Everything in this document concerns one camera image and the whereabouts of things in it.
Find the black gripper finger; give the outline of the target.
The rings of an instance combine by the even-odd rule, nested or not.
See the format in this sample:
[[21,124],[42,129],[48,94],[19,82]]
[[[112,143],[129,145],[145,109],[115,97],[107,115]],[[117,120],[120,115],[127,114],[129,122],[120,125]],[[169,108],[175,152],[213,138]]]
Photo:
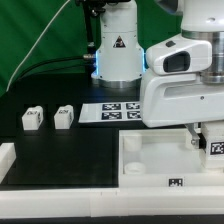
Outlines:
[[198,123],[191,123],[185,125],[186,131],[186,146],[189,149],[198,149],[199,148],[199,133],[200,128]]

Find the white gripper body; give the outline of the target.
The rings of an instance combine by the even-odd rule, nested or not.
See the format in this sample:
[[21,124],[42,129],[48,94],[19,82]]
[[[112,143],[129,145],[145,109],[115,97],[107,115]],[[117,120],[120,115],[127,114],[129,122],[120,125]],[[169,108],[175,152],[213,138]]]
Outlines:
[[178,34],[146,51],[140,112],[149,127],[224,119],[224,33]]

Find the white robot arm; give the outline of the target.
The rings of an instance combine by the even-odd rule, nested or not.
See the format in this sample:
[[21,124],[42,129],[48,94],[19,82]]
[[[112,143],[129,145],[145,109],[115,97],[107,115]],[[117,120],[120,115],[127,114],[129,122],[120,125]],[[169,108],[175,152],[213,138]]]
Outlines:
[[224,0],[155,2],[182,17],[181,32],[144,50],[135,0],[104,1],[93,80],[113,88],[140,83],[150,128],[224,120]]

